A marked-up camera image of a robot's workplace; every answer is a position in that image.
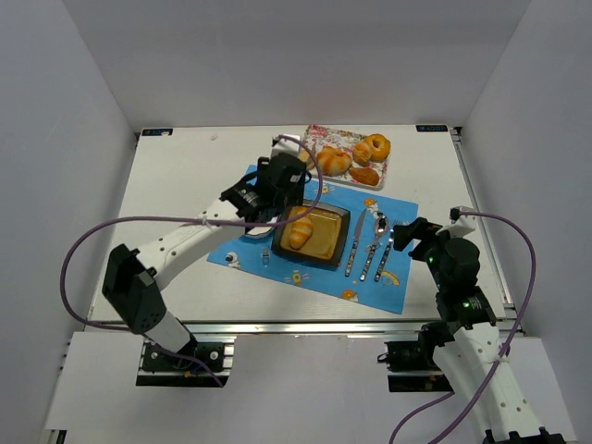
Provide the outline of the striped croissant roll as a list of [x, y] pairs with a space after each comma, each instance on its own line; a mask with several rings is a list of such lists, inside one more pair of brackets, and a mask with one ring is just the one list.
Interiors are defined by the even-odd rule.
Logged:
[[314, 232], [314, 223], [309, 214], [305, 214], [306, 209], [301, 207], [296, 213], [300, 216], [298, 220], [292, 223], [289, 234], [290, 247], [294, 250], [300, 250], [301, 247], [312, 237]]

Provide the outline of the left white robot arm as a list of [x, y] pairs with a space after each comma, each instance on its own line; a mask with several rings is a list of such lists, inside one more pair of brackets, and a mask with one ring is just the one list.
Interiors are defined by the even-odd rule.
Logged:
[[223, 191], [199, 216], [165, 236], [131, 249], [115, 247], [108, 256], [102, 293], [129, 330], [161, 348], [193, 355], [197, 341], [167, 309], [161, 291], [182, 271], [248, 229], [267, 223], [302, 202], [306, 164], [292, 154], [261, 157], [254, 172]]

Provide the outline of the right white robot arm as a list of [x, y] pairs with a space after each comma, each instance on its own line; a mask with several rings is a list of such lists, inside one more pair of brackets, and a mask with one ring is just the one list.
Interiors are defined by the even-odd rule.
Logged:
[[392, 229], [392, 246], [426, 264], [436, 287], [439, 321], [422, 327], [415, 355], [434, 364], [454, 395], [464, 398], [462, 412], [435, 437], [439, 443], [464, 419], [470, 419], [480, 443], [562, 443], [533, 411], [509, 361], [512, 335], [503, 338], [485, 293], [477, 285], [480, 251], [467, 234], [475, 230], [474, 211], [452, 209], [441, 226], [418, 217]]

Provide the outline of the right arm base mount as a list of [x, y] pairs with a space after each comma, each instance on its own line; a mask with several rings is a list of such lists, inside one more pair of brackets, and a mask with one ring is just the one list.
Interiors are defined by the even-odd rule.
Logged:
[[416, 340], [393, 340], [376, 361], [388, 369], [391, 393], [452, 392], [449, 380], [435, 364], [433, 353], [453, 337], [447, 324], [438, 321], [422, 326]]

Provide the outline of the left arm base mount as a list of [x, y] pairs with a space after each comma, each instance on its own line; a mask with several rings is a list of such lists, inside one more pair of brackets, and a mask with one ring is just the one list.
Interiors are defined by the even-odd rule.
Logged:
[[189, 351], [163, 351], [144, 338], [136, 374], [137, 387], [213, 388], [226, 386], [232, 368], [235, 337], [195, 337]]

